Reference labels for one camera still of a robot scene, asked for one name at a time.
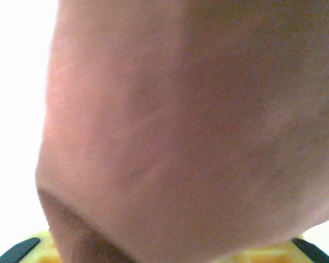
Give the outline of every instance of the yellow object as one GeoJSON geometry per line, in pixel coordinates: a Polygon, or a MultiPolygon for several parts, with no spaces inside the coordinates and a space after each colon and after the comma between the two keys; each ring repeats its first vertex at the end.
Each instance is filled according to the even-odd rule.
{"type": "Polygon", "coordinates": [[[29,238],[32,237],[38,237],[41,241],[20,263],[62,263],[49,231],[38,233],[29,238]]]}
{"type": "MultiPolygon", "coordinates": [[[[49,231],[32,237],[41,242],[34,247],[20,263],[62,263],[49,231]]],[[[274,245],[263,249],[251,249],[236,254],[218,263],[313,263],[292,242],[274,245]]]]}

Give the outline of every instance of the yellow plastic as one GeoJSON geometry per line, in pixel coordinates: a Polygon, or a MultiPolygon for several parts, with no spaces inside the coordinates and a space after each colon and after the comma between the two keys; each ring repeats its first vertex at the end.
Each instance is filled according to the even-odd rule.
{"type": "Polygon", "coordinates": [[[32,237],[38,237],[41,241],[20,263],[62,263],[49,231],[38,233],[29,238],[32,237]]]}
{"type": "MultiPolygon", "coordinates": [[[[32,237],[41,242],[30,251],[20,263],[62,263],[49,231],[32,237]]],[[[236,254],[217,263],[313,263],[292,242],[263,249],[251,249],[236,254]]]]}

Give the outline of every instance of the white wall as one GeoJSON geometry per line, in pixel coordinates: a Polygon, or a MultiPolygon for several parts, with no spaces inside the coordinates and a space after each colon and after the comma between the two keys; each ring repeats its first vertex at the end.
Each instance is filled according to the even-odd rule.
{"type": "MultiPolygon", "coordinates": [[[[0,255],[47,229],[34,172],[56,0],[0,1],[0,255]]],[[[306,238],[329,253],[329,222],[306,238]]]]}

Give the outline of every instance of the black strip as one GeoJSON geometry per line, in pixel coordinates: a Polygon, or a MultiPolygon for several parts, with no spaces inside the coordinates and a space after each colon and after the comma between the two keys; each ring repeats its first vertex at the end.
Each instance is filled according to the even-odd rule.
{"type": "Polygon", "coordinates": [[[0,257],[0,263],[20,262],[39,242],[39,238],[33,237],[14,245],[0,257]]]}
{"type": "Polygon", "coordinates": [[[314,263],[329,263],[329,256],[313,245],[300,238],[293,238],[292,243],[295,244],[310,260],[314,263]]]}

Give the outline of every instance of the pink skin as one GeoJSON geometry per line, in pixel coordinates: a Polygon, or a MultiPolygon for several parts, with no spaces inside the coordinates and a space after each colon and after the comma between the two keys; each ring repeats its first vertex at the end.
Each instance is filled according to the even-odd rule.
{"type": "Polygon", "coordinates": [[[297,3],[60,2],[36,178],[64,262],[210,262],[329,219],[329,1],[297,3]]]}

